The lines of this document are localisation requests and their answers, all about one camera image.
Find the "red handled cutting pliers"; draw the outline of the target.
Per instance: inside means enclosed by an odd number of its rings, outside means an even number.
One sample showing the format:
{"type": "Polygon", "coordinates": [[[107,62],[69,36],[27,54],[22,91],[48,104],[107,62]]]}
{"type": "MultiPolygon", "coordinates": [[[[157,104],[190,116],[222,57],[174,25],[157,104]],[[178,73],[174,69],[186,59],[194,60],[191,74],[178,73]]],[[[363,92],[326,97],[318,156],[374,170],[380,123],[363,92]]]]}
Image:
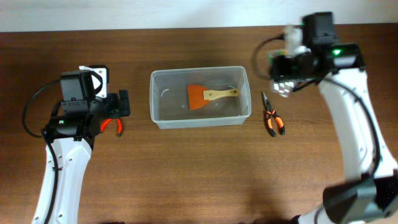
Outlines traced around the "red handled cutting pliers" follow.
{"type": "Polygon", "coordinates": [[[117,137],[120,138],[120,137],[122,136],[122,134],[123,134],[123,124],[122,124],[120,118],[116,118],[116,119],[106,119],[106,120],[104,120],[104,121],[101,123],[101,126],[100,126],[100,133],[103,133],[103,132],[105,131],[106,127],[107,127],[112,121],[115,121],[115,122],[117,123],[118,130],[117,130],[117,132],[116,132],[116,135],[117,135],[117,137]]]}

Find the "colourful screwdriver set case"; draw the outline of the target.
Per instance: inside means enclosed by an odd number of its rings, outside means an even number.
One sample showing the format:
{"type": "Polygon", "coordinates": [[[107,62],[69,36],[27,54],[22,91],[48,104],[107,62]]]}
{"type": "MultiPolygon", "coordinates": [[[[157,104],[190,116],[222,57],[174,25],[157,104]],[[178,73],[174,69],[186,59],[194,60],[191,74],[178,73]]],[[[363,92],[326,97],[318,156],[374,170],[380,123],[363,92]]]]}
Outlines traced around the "colourful screwdriver set case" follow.
{"type": "Polygon", "coordinates": [[[299,79],[289,77],[292,69],[292,57],[286,55],[286,53],[286,50],[277,49],[267,54],[271,89],[283,97],[288,97],[300,82],[299,79]]]}

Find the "orange black needle-nose pliers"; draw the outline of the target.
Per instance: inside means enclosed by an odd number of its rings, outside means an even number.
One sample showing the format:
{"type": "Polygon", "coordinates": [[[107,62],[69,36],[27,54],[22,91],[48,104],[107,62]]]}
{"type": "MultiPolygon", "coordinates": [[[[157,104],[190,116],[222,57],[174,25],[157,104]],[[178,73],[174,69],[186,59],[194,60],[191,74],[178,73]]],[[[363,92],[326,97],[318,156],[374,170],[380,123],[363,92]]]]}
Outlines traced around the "orange black needle-nose pliers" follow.
{"type": "Polygon", "coordinates": [[[272,121],[271,121],[271,119],[274,119],[277,123],[279,134],[284,135],[285,134],[284,122],[283,122],[282,118],[278,115],[276,110],[273,109],[268,97],[266,96],[266,94],[264,92],[262,92],[262,100],[263,100],[264,107],[265,107],[265,112],[264,112],[265,127],[266,127],[268,133],[272,137],[277,136],[277,134],[272,126],[272,121]]]}

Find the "orange scraper wooden handle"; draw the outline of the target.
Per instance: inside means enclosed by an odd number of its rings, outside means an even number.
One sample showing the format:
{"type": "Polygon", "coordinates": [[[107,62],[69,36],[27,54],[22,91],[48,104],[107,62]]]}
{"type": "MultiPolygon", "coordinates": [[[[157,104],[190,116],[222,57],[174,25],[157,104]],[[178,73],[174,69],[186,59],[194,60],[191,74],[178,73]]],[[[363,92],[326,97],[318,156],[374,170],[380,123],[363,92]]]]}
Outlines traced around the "orange scraper wooden handle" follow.
{"type": "Polygon", "coordinates": [[[240,90],[232,88],[229,90],[209,90],[203,85],[188,85],[188,101],[190,110],[197,110],[206,106],[210,101],[225,97],[239,96],[240,90]]]}

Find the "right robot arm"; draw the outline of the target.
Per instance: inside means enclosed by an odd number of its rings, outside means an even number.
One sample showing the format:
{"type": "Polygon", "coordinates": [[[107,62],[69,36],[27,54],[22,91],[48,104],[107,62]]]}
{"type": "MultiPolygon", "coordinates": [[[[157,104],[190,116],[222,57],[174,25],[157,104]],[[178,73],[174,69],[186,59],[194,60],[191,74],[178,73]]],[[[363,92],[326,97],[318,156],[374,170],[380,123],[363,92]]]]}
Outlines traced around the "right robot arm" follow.
{"type": "Polygon", "coordinates": [[[322,204],[294,223],[369,223],[397,211],[397,161],[379,128],[361,50],[342,44],[331,12],[304,16],[271,51],[272,89],[281,96],[316,84],[331,113],[345,181],[323,191],[322,204]]]}

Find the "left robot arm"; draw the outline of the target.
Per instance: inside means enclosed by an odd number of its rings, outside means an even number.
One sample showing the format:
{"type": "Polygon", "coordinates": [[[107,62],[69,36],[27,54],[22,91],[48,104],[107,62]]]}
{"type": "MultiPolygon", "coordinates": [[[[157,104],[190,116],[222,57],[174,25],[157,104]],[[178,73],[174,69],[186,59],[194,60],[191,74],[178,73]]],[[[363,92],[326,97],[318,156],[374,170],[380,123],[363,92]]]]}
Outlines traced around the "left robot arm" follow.
{"type": "Polygon", "coordinates": [[[39,135],[45,143],[46,166],[33,223],[77,223],[81,188],[97,135],[107,125],[131,114],[127,90],[108,93],[105,65],[80,66],[57,80],[62,99],[52,108],[39,135]]]}

